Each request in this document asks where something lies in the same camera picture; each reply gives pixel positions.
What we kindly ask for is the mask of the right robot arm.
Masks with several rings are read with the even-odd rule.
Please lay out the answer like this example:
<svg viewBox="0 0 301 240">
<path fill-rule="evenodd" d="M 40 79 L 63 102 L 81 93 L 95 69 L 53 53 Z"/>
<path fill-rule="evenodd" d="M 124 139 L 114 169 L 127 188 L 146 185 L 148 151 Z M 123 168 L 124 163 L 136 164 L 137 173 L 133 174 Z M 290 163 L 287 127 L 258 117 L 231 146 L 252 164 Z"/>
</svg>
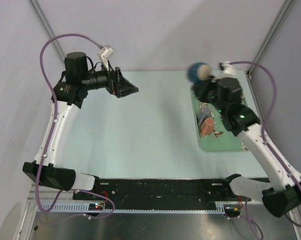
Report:
<svg viewBox="0 0 301 240">
<path fill-rule="evenodd" d="M 225 129 L 237 137 L 253 154 L 269 182 L 234 173 L 223 181 L 222 196 L 232 201 L 243 196 L 263 203 L 280 218 L 301 204 L 301 174 L 280 154 L 271 139 L 262 134 L 255 112 L 242 103 L 243 89 L 236 78 L 204 80 L 191 87 L 193 95 L 220 113 Z"/>
</svg>

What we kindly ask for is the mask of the blue mug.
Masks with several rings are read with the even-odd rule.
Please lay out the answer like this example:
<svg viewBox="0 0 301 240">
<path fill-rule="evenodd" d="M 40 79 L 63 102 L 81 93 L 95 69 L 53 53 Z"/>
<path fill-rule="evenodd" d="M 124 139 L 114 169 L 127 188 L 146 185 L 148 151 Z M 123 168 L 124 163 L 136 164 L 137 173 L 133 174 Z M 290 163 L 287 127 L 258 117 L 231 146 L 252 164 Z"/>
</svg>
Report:
<svg viewBox="0 0 301 240">
<path fill-rule="evenodd" d="M 204 62 L 196 62 L 187 68 L 186 76 L 193 84 L 208 82 L 212 80 L 212 68 Z"/>
</svg>

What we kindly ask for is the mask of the salmon pink mug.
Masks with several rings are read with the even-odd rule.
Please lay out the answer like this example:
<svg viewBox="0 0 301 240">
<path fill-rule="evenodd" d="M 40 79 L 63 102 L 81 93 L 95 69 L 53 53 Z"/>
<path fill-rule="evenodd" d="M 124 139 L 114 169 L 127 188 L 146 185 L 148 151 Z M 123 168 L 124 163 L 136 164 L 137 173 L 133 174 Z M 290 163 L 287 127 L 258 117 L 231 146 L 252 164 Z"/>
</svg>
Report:
<svg viewBox="0 0 301 240">
<path fill-rule="evenodd" d="M 214 132 L 215 120 L 211 117 L 206 118 L 200 125 L 200 136 L 209 136 Z"/>
</svg>

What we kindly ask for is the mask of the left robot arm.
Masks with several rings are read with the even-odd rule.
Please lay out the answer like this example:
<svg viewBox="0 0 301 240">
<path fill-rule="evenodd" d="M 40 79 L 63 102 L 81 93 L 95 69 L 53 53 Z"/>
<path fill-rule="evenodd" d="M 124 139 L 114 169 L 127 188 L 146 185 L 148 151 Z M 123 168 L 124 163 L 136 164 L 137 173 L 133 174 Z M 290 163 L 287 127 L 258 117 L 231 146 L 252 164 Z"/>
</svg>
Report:
<svg viewBox="0 0 301 240">
<path fill-rule="evenodd" d="M 25 162 L 22 171 L 36 184 L 52 189 L 69 191 L 84 190 L 91 200 L 102 192 L 96 184 L 97 177 L 78 173 L 64 167 L 64 153 L 73 123 L 90 90 L 106 89 L 108 93 L 123 98 L 139 89 L 130 83 L 119 67 L 112 68 L 111 49 L 98 56 L 101 69 L 88 68 L 90 58 L 83 52 L 71 52 L 64 59 L 65 71 L 53 88 L 49 123 L 44 139 L 33 162 Z"/>
</svg>

